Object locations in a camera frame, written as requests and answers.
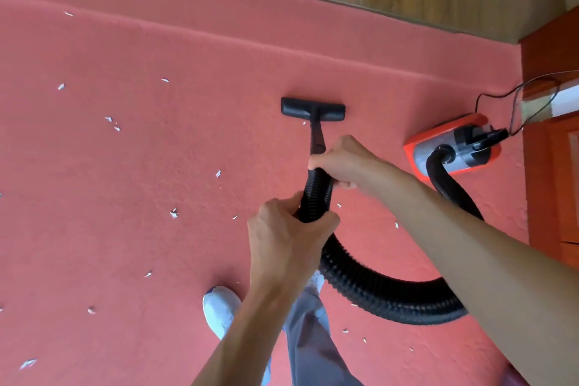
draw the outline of power cord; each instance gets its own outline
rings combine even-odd
[[[561,82],[558,81],[555,78],[552,78],[552,75],[560,75],[563,73],[572,73],[572,72],[579,72],[579,69],[574,69],[574,70],[562,70],[559,72],[551,72],[551,73],[547,73],[545,75],[539,75],[538,77],[534,77],[532,79],[530,79],[529,81],[525,81],[521,84],[519,84],[517,87],[515,87],[513,90],[507,92],[507,93],[503,93],[501,95],[491,95],[490,93],[481,93],[480,95],[478,95],[478,97],[476,98],[476,103],[474,105],[474,113],[478,112],[478,104],[479,101],[481,100],[481,98],[483,96],[485,97],[489,97],[489,98],[495,98],[495,99],[499,99],[499,98],[506,98],[510,95],[512,95],[513,93],[515,94],[515,97],[513,98],[512,101],[512,112],[511,112],[511,123],[509,125],[508,128],[508,134],[509,136],[515,136],[515,134],[517,134],[518,132],[520,132],[521,130],[523,130],[523,127],[525,125],[527,125],[529,123],[529,121],[531,119],[533,119],[536,115],[538,115],[540,112],[542,112],[543,110],[545,110],[555,99],[555,97],[557,96],[557,94],[561,91]],[[515,123],[515,113],[517,112],[517,100],[519,97],[519,92],[521,92],[525,86],[531,82],[537,81],[537,80],[551,80],[556,84],[555,87],[555,93],[553,94],[553,96],[551,97],[551,99],[549,99],[549,101],[542,106],[538,111],[536,111],[535,113],[533,113],[530,117],[528,117],[527,119],[525,119],[525,121],[517,128],[516,131],[513,131],[513,125]]]

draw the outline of wooden door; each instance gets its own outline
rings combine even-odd
[[[525,127],[530,244],[579,270],[579,112]]]

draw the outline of vacuum nozzle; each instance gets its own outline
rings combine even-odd
[[[346,106],[284,97],[281,98],[281,113],[308,121],[343,121],[346,116]]]

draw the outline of person's right arm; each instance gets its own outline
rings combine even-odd
[[[578,272],[454,206],[352,136],[308,167],[380,199],[531,385],[579,384]]]

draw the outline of vacuum cleaner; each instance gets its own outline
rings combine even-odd
[[[310,154],[326,147],[322,121],[343,121],[344,104],[281,98],[282,114],[310,121]],[[483,220],[470,196],[451,177],[479,168],[500,154],[499,142],[506,129],[488,126],[484,115],[473,113],[417,134],[404,145],[415,174],[430,180],[446,199]],[[308,171],[308,180],[296,216],[309,223],[329,210],[333,179],[321,168]],[[467,314],[443,278],[423,282],[398,280],[382,275],[351,257],[332,234],[322,250],[320,271],[337,291],[366,311],[401,324],[444,324]]]

